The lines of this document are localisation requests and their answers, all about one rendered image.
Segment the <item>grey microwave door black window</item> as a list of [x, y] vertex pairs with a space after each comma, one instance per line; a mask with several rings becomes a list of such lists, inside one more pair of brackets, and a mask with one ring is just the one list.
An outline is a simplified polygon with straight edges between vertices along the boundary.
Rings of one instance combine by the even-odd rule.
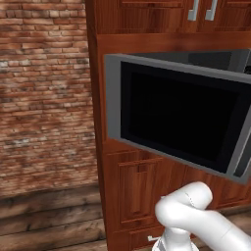
[[104, 57], [110, 138], [232, 179], [251, 75], [128, 54]]

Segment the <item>wooden cupboard door inset panel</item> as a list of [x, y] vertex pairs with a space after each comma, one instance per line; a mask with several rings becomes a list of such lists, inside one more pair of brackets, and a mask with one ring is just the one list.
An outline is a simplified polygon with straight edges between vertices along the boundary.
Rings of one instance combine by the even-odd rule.
[[105, 197], [111, 231], [153, 225], [159, 199], [179, 188], [185, 165], [147, 151], [107, 154]]
[[217, 210], [247, 205], [251, 202], [251, 178], [246, 184], [240, 184], [192, 167], [186, 167], [182, 184], [193, 181], [203, 181], [210, 187], [213, 193], [213, 201], [209, 205], [209, 209]]

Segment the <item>grey microwave oven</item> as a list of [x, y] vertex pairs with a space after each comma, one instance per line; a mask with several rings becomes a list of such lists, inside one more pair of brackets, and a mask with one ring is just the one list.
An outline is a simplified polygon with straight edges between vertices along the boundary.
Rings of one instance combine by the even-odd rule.
[[135, 53], [135, 56], [251, 75], [251, 49]]

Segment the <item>wooden cupboard door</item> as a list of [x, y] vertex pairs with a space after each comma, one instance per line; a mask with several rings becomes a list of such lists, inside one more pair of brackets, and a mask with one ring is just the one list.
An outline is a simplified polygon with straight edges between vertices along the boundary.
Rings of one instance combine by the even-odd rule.
[[198, 25], [189, 21], [194, 0], [96, 0], [99, 34], [194, 32]]
[[206, 11], [211, 5], [212, 0], [203, 0], [199, 31], [251, 31], [251, 0], [218, 0], [214, 19], [206, 21]]

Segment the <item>tall wooden cabinet housing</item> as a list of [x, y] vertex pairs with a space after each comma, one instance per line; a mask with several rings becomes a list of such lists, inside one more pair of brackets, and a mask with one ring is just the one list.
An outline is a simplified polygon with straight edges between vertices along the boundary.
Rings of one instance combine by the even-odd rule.
[[111, 231], [108, 227], [104, 175], [105, 156], [107, 154], [142, 149], [122, 143], [108, 136], [104, 57], [108, 54], [128, 54], [135, 56], [135, 53], [251, 49], [251, 31], [201, 32], [198, 30], [197, 25], [194, 32], [184, 33], [99, 34], [96, 26], [96, 0], [85, 0], [85, 12], [94, 109], [98, 183], [108, 251], [131, 251], [129, 247], [129, 233], [131, 231], [161, 225], [156, 219], [154, 207], [156, 222], [153, 225], [119, 231]]

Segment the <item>wooden drawer front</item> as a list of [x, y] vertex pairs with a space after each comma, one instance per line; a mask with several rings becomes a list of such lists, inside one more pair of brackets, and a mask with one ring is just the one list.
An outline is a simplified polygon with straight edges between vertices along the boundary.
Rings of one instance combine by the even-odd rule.
[[139, 230], [134, 230], [129, 233], [129, 247], [130, 250], [137, 250], [144, 247], [151, 247], [156, 241], [149, 242], [147, 239], [148, 235], [153, 237], [161, 236], [164, 232], [162, 226], [148, 227]]

